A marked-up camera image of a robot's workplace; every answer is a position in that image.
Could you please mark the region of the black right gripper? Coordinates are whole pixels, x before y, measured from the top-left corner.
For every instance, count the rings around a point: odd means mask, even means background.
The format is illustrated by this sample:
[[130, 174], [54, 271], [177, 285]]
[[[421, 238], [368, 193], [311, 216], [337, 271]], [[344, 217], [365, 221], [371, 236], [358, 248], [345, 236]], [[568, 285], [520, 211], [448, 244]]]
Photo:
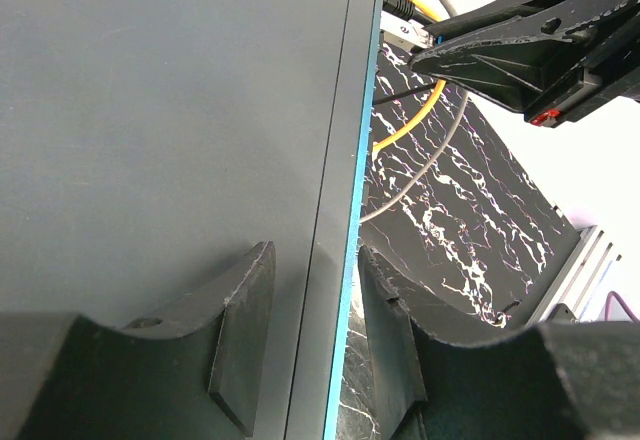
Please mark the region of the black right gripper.
[[414, 72], [534, 126], [575, 123], [617, 97], [639, 100], [639, 0], [495, 0], [427, 31], [445, 42], [413, 56]]

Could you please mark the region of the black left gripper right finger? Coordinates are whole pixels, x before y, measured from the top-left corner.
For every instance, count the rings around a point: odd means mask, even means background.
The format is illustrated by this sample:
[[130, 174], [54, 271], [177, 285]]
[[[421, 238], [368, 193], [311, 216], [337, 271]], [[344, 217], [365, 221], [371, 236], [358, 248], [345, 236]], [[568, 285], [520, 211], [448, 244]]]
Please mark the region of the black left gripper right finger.
[[542, 322], [502, 330], [358, 255], [385, 439], [635, 439], [639, 327]]

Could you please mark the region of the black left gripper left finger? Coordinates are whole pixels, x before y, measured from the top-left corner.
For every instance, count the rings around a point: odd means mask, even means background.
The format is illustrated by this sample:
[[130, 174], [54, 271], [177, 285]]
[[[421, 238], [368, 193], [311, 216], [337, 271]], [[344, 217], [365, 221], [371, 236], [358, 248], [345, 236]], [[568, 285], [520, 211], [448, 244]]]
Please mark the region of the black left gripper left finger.
[[245, 439], [276, 277], [261, 242], [122, 329], [77, 313], [1, 316], [5, 439]]

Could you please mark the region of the silver transceiver module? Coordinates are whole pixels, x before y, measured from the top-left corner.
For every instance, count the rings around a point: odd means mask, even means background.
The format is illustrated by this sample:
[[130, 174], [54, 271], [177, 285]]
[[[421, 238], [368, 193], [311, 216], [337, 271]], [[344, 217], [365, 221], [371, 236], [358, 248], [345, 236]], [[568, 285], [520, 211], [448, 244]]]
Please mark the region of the silver transceiver module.
[[417, 22], [403, 20], [385, 11], [381, 13], [380, 30], [385, 43], [412, 54], [436, 45], [436, 38]]

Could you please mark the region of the dark grey network switch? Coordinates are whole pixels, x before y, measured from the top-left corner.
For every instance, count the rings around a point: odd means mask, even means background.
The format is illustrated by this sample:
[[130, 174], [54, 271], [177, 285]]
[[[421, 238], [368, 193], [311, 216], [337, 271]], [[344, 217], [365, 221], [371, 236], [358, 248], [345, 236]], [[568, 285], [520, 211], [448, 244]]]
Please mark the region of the dark grey network switch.
[[122, 329], [272, 242], [255, 428], [334, 434], [381, 0], [1, 0], [1, 316]]

